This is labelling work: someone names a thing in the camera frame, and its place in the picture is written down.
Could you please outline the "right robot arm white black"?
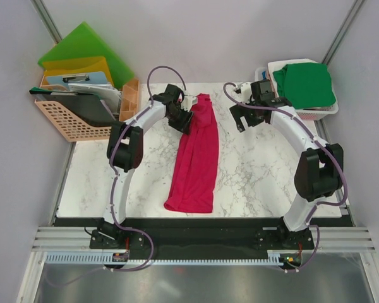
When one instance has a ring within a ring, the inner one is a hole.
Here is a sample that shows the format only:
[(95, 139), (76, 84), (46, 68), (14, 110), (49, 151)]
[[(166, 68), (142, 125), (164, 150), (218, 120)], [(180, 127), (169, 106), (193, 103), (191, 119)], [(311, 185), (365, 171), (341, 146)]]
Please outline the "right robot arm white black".
[(314, 135), (291, 102), (275, 96), (269, 80), (240, 85), (225, 83), (223, 91), (228, 86), (241, 96), (229, 109), (239, 132), (265, 122), (278, 130), (299, 155), (294, 175), (296, 197), (274, 233), (281, 247), (292, 248), (307, 236), (311, 218), (319, 206), (342, 205), (328, 198), (339, 189), (347, 190), (344, 151), (339, 144), (330, 144)]

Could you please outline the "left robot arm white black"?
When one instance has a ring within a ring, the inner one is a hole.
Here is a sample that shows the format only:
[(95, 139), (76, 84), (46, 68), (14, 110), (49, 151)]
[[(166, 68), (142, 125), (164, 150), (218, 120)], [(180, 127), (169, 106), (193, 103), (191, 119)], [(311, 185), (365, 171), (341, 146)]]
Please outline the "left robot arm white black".
[(192, 104), (186, 104), (188, 98), (185, 92), (185, 89), (168, 84), (162, 93), (151, 95), (147, 106), (139, 113), (111, 126), (107, 158), (115, 177), (103, 219), (91, 233), (91, 249), (119, 249), (124, 245), (126, 233), (132, 229), (120, 229), (119, 226), (126, 219), (126, 203), (133, 174), (143, 159), (144, 135), (164, 118), (175, 130), (190, 133), (194, 113), (191, 111)]

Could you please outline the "pink red t shirt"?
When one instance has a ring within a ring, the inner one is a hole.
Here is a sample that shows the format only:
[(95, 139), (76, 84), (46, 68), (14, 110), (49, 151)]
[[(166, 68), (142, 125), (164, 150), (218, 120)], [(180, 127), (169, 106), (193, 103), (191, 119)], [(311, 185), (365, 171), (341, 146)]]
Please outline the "pink red t shirt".
[(164, 208), (181, 213), (211, 213), (219, 161), (219, 132), (210, 95), (193, 106), (189, 135), (181, 136)]

